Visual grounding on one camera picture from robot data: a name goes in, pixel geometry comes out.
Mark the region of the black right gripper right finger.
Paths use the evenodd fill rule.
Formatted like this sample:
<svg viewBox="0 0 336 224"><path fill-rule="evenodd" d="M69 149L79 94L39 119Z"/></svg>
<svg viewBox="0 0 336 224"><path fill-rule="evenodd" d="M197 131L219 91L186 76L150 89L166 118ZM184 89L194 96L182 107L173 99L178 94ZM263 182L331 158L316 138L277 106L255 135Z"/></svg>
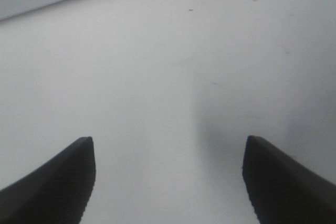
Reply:
<svg viewBox="0 0 336 224"><path fill-rule="evenodd" d="M260 136L247 138L242 176L260 223L335 223L335 184Z"/></svg>

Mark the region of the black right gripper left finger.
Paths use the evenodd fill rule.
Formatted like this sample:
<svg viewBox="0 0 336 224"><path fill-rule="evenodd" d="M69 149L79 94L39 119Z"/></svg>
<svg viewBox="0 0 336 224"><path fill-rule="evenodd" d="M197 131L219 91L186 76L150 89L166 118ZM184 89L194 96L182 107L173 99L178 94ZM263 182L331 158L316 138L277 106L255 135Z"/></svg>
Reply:
<svg viewBox="0 0 336 224"><path fill-rule="evenodd" d="M96 180L93 139L81 137L1 189L1 223L80 223Z"/></svg>

